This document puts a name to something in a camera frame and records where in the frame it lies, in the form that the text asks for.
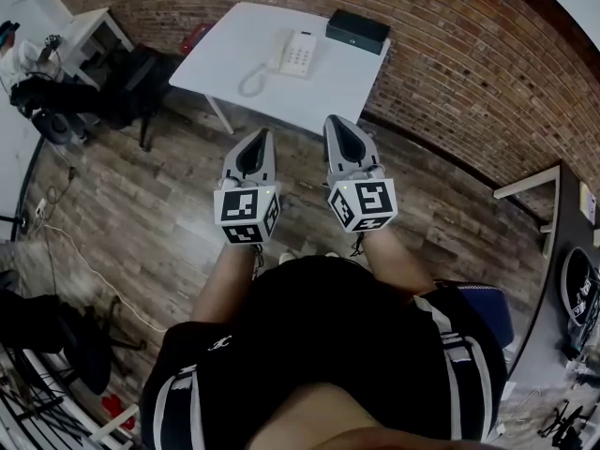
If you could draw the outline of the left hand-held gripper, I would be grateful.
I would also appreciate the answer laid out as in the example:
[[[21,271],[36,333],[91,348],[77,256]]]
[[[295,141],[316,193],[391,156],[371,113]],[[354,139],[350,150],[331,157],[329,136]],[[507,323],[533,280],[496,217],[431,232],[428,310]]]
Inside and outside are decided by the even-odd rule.
[[[273,134],[264,127],[225,157],[221,185],[214,191],[215,224],[232,245],[266,243],[281,213],[279,192]]]

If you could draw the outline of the black swivel chair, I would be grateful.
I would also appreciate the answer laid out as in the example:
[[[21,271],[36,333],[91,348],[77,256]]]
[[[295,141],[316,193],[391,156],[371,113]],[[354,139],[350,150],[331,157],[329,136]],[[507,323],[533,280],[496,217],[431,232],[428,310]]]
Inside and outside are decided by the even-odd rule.
[[[14,350],[63,353],[72,368],[67,381],[79,379],[99,396],[107,389],[114,368],[123,376],[129,374],[113,350],[146,348],[143,340],[133,343],[111,336],[114,309],[120,303],[114,297],[99,320],[93,307],[80,312],[55,295],[23,298],[0,290],[0,344]]]

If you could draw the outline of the blue chair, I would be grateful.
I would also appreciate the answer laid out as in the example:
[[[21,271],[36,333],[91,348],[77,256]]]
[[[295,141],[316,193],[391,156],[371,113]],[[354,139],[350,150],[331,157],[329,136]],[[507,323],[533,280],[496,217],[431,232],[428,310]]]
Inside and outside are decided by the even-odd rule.
[[[501,348],[509,346],[515,332],[504,292],[494,286],[478,283],[460,283],[457,288],[485,322]]]

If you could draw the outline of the white telephone base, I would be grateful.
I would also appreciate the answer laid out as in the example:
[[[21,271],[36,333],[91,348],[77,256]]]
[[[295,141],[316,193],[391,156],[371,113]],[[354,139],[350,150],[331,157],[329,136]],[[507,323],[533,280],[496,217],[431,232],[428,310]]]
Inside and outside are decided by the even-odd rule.
[[[317,46],[318,39],[307,31],[296,32],[283,29],[283,49],[277,66],[281,74],[306,78]]]

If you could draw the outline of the round black white device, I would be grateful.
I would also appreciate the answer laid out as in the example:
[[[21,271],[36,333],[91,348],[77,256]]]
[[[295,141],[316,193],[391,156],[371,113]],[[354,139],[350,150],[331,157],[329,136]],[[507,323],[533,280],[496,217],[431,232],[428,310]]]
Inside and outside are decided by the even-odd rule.
[[[590,316],[600,281],[588,254],[573,247],[566,255],[560,276],[560,296],[569,320],[577,327]]]

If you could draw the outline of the cream telephone handset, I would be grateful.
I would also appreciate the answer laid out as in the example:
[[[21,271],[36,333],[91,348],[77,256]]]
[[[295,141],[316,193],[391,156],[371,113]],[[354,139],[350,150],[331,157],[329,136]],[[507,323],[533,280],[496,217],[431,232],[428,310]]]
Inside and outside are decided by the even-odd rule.
[[[293,37],[293,30],[280,28],[272,43],[271,54],[267,62],[269,70],[279,71],[282,61],[286,55],[287,47]]]

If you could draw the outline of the red floor object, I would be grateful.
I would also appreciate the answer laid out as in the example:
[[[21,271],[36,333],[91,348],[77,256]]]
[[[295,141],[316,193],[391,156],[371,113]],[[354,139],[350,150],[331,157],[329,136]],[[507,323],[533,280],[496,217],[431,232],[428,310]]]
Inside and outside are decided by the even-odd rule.
[[[135,415],[139,410],[137,404],[125,408],[123,401],[115,394],[101,398],[102,407],[109,413],[115,428],[132,431],[135,428]]]

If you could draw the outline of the white side desk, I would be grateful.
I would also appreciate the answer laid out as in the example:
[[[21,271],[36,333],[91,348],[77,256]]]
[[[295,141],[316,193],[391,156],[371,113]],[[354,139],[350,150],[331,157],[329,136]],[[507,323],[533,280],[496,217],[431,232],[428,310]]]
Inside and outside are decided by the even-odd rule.
[[[102,26],[106,26],[112,32],[113,38],[108,44],[101,43],[95,37],[96,31]],[[90,68],[90,61],[96,56],[96,63],[102,65],[110,53],[120,47],[128,52],[134,50],[134,45],[114,20],[108,7],[75,15],[70,23],[60,30],[59,36],[61,43],[57,56],[63,70],[70,77],[78,78],[96,89],[99,89],[100,85],[86,73],[83,65],[86,64]]]

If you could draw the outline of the black shirt with white stripes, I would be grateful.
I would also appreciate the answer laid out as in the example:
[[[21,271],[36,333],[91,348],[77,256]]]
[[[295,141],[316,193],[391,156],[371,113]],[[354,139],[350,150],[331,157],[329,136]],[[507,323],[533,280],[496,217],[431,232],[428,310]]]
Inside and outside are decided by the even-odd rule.
[[[506,379],[498,340],[460,289],[407,304],[354,262],[310,256],[253,280],[231,321],[167,331],[142,392],[142,441],[246,450],[293,393],[318,383],[388,428],[479,441]]]

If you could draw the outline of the person's left forearm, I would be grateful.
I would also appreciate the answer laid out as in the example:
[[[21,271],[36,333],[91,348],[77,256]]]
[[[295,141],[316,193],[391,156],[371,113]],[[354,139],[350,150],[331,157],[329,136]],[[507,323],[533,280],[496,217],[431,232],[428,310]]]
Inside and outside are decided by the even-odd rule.
[[[189,319],[200,323],[227,323],[247,296],[256,255],[251,246],[226,244],[200,291]]]

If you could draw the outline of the black office chair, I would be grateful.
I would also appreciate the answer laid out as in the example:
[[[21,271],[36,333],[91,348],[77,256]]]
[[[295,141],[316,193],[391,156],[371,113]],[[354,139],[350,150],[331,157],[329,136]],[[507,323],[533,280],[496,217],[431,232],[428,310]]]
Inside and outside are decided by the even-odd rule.
[[[120,130],[139,119],[139,146],[145,152],[151,150],[150,121],[172,89],[169,80],[176,67],[171,55],[140,44],[123,57],[100,87],[100,94],[110,104],[108,126]]]

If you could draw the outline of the person's right forearm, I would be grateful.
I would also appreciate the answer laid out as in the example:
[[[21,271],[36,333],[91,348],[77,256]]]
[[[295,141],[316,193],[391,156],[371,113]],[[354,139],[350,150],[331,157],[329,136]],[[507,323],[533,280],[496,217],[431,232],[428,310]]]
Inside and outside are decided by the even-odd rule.
[[[388,227],[367,232],[361,246],[373,276],[404,302],[435,290],[433,277]]]

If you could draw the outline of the white shelf frame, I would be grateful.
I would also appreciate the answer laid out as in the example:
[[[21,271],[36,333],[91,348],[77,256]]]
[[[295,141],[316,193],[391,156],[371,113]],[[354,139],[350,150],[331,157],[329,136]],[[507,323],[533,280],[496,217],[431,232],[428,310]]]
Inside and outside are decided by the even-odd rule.
[[[545,241],[542,248],[542,255],[547,261],[550,259],[552,250],[554,248],[555,232],[559,213],[560,178],[561,166],[557,164],[544,171],[535,173],[526,178],[518,180],[512,184],[495,189],[492,193],[494,199],[500,200],[514,196],[532,188],[541,187],[548,183],[554,184],[555,188],[552,219],[549,223],[539,226],[539,232],[545,236]]]

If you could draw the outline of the dark grey desk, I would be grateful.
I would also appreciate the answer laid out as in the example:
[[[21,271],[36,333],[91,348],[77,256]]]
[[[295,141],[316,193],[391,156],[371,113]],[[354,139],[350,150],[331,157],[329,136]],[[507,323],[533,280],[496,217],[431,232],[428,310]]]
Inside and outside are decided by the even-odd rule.
[[[572,248],[582,248],[594,265],[600,264],[600,248],[593,233],[600,230],[600,209],[590,222],[580,211],[580,180],[564,162],[561,166],[560,201],[554,248],[545,260],[545,277],[532,322],[521,340],[509,380],[519,389],[560,386],[567,375],[566,342],[568,316],[560,296],[563,261]]]

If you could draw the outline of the red box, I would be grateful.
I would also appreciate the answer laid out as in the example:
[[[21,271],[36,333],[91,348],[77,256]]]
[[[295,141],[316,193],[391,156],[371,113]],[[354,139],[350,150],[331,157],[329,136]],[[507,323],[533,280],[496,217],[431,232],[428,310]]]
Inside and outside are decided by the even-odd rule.
[[[196,26],[193,31],[181,41],[179,52],[183,55],[189,55],[212,27],[213,24],[211,23],[201,23]]]

